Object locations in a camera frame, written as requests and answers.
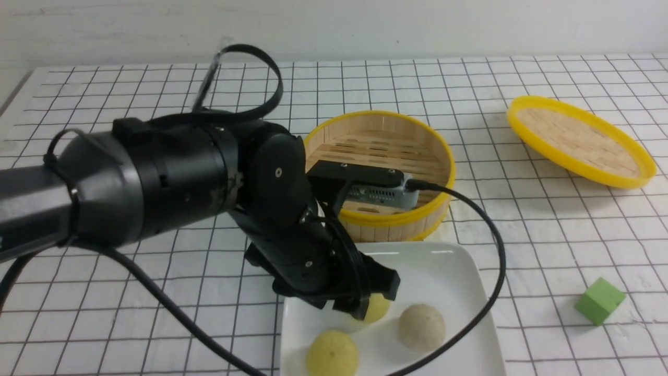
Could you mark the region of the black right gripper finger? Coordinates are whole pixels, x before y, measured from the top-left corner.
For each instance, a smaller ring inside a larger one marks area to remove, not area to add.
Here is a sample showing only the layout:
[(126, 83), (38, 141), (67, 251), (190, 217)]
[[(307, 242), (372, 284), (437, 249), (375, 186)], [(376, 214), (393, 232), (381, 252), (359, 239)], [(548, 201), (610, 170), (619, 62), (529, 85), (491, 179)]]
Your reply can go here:
[(351, 315), (354, 319), (363, 321), (369, 309), (371, 295), (342, 295), (341, 293), (326, 293), (313, 298), (313, 306), (323, 309), (327, 302), (332, 302), (332, 309)]

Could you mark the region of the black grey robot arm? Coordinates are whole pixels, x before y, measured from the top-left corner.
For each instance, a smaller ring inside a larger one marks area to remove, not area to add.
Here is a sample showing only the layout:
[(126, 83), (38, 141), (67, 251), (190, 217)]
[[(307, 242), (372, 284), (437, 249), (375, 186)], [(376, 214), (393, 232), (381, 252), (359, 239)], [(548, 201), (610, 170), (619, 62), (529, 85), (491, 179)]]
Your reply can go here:
[(55, 246), (112, 249), (229, 213), (273, 289), (362, 319), (398, 272), (362, 254), (307, 178), (302, 138), (266, 121), (161, 130), (135, 117), (60, 156), (2, 171), (2, 262)]

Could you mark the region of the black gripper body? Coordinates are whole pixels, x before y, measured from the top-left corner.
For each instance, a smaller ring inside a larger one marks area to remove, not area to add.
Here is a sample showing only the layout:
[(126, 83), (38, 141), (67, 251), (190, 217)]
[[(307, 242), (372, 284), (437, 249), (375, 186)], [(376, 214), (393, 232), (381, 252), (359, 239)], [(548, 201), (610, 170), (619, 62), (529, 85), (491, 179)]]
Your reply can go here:
[(338, 208), (310, 206), (295, 221), (280, 224), (236, 208), (234, 221), (248, 236), (246, 261), (274, 278), (273, 289), (310, 305), (364, 306), (366, 293), (348, 258)]

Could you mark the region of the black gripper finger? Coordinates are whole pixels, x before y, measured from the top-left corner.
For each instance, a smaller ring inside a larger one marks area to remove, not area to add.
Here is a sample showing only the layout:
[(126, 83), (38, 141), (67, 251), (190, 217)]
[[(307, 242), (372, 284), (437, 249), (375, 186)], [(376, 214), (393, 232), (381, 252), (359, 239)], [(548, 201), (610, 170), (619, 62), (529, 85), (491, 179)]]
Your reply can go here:
[(390, 301), (396, 299), (401, 283), (397, 271), (381, 265), (369, 255), (361, 255), (360, 271), (360, 301), (369, 300), (373, 293), (379, 293)]

